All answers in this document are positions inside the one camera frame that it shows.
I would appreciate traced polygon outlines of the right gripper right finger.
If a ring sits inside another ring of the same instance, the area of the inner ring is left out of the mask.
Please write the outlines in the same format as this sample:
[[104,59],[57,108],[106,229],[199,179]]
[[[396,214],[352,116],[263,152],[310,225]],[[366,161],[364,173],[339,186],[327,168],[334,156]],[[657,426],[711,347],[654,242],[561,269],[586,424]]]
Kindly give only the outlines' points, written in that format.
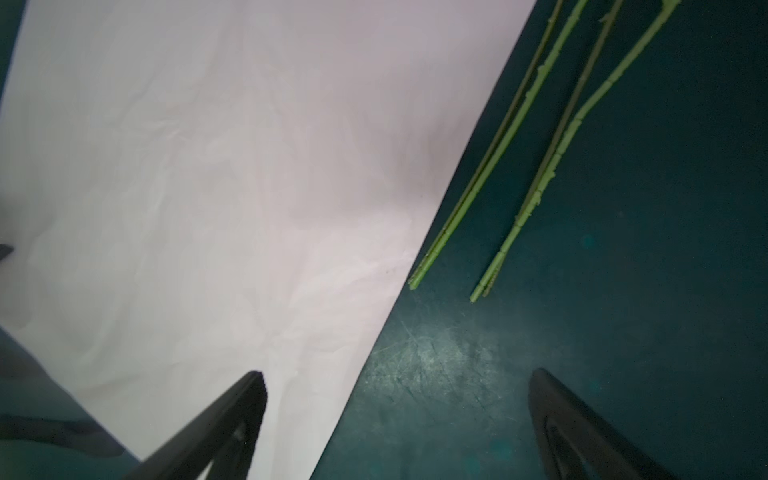
[[529,380],[528,406],[549,479],[667,479],[675,475],[621,435],[549,371]]

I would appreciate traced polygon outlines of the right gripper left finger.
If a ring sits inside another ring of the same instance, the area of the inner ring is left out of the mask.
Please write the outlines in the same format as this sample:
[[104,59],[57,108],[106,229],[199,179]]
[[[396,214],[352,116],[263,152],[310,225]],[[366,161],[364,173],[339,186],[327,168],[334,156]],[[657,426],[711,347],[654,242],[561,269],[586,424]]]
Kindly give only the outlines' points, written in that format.
[[263,375],[250,371],[127,479],[245,479],[251,467],[268,394]]

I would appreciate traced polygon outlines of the pink purple wrapping paper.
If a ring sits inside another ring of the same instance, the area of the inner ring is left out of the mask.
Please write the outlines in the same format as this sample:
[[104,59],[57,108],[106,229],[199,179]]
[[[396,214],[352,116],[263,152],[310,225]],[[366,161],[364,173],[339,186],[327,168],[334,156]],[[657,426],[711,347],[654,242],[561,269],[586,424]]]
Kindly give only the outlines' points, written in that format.
[[529,1],[30,1],[1,325],[135,456],[250,370],[310,477]]

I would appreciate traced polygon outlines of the pink fake flower stem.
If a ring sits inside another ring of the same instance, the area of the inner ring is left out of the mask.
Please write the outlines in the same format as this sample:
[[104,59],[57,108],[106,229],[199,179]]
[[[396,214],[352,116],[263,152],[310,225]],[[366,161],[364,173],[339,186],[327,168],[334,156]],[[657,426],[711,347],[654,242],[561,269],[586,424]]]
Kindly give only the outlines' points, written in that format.
[[516,90],[511,105],[507,109],[507,112],[499,128],[497,129],[497,132],[491,140],[489,147],[487,148],[459,201],[456,203],[448,219],[439,231],[437,237],[428,248],[426,254],[408,279],[407,286],[410,290],[415,290],[420,286],[427,272],[437,260],[443,248],[446,246],[448,240],[451,238],[455,230],[464,219],[469,208],[472,206],[473,202],[490,177],[494,168],[506,152],[507,147],[519,130],[523,120],[525,119],[534,100],[536,99],[536,96],[538,95],[541,87],[547,79],[547,76],[553,69],[565,42],[578,23],[581,14],[588,4],[588,1],[580,0],[573,4],[565,23],[562,25],[560,32],[551,44],[549,53],[543,57],[545,47],[548,45],[550,36],[554,31],[558,16],[561,13],[564,4],[564,1],[555,2],[555,6],[549,19],[547,20],[547,25],[539,45],[537,46],[537,49],[534,52],[533,58],[528,65],[523,79],[521,80]]

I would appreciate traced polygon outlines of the mint fake flower stem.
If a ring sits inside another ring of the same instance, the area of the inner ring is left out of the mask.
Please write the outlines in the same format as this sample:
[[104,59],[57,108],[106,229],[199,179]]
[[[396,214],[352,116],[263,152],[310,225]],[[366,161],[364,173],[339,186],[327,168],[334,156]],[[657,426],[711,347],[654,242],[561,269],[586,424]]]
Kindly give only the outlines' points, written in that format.
[[470,295],[470,301],[476,302],[480,297],[487,296],[502,269],[507,254],[522,231],[523,227],[532,216],[536,207],[540,204],[544,192],[549,183],[556,175],[557,167],[565,155],[570,143],[583,124],[586,116],[597,105],[597,103],[607,94],[613,85],[615,85],[622,75],[628,70],[630,65],[639,57],[642,51],[648,46],[653,37],[660,31],[662,26],[670,18],[676,7],[680,5],[675,0],[664,0],[660,3],[661,8],[658,15],[654,18],[645,32],[635,42],[632,48],[627,52],[624,58],[617,64],[612,72],[600,84],[600,86],[587,98],[581,99],[583,90],[589,80],[594,66],[596,65],[603,47],[607,41],[612,26],[615,23],[617,15],[621,9],[622,3],[616,1],[605,16],[600,33],[592,46],[590,54],[582,69],[582,72],[572,90],[568,103],[561,115],[554,135],[550,141],[544,158],[542,159],[536,175],[528,189],[526,197],[514,219],[514,223],[502,242],[499,250],[492,259],[485,273]]

